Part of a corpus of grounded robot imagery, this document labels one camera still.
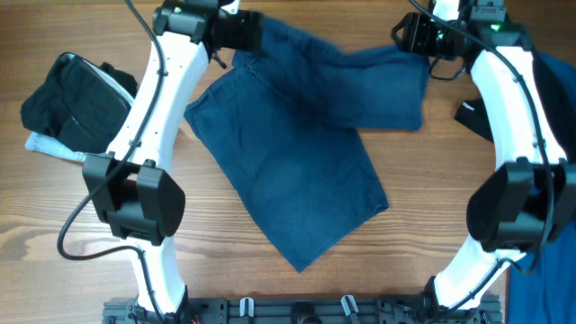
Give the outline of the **dark blue shorts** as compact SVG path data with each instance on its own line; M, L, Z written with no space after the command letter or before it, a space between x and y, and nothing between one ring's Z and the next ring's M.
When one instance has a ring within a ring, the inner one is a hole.
M416 131L428 61L395 46L345 53L268 18L261 48L184 113L246 210L297 270L385 211L361 129Z

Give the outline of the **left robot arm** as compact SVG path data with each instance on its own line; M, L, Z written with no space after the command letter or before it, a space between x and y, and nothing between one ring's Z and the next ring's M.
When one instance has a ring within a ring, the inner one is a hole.
M147 27L151 52L128 116L104 155L85 160L83 177L100 222L136 253L139 295L129 312L137 321L191 318L174 243L185 211L185 193L170 175L176 135L218 50L258 50L263 20L236 1L165 1Z

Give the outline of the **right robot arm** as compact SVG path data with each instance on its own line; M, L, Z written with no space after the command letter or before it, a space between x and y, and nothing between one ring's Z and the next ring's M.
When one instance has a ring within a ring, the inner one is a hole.
M477 308L490 285L531 255L539 260L575 213L575 166L557 139L571 106L527 29L501 1L416 4L391 31L400 50L432 61L461 59L487 114L495 170L472 195L468 237L432 278L428 318Z

